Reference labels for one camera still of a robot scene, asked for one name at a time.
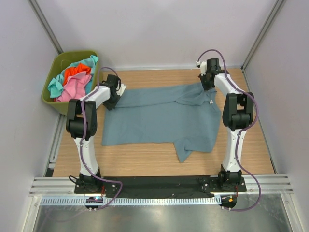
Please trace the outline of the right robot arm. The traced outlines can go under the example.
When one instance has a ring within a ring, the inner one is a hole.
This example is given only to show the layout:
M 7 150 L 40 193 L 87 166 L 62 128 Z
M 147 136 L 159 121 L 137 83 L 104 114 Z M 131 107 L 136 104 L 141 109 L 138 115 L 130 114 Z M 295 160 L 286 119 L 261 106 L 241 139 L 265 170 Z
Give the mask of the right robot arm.
M 215 87 L 225 95 L 222 122 L 227 129 L 227 145 L 225 158 L 216 178 L 210 178 L 206 183 L 210 188 L 219 191 L 236 191 L 244 189 L 242 178 L 241 153 L 246 128 L 253 123 L 253 94 L 245 92 L 222 70 L 218 58 L 197 61 L 200 69 L 202 86 L 205 90 Z

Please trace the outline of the blue-grey t shirt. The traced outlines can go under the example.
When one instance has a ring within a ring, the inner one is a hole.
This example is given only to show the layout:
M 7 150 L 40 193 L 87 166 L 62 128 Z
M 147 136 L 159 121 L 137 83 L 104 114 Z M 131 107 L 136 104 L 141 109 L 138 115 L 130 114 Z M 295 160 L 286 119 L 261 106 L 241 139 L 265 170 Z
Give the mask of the blue-grey t shirt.
M 216 93 L 200 83 L 125 90 L 106 111 L 101 143 L 172 143 L 180 163 L 194 151 L 210 153 L 221 121 Z

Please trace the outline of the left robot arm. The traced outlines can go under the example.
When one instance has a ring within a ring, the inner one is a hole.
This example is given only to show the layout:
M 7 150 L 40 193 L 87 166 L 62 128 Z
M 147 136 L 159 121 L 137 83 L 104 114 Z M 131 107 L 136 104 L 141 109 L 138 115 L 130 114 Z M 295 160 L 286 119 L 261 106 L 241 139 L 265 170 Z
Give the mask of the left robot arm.
M 75 184 L 77 194 L 99 193 L 103 189 L 94 146 L 98 129 L 97 109 L 101 105 L 108 110 L 114 109 L 125 89 L 117 74 L 109 74 L 90 93 L 69 101 L 66 130 L 77 146 L 81 165 L 79 177 L 70 176 L 69 180 Z

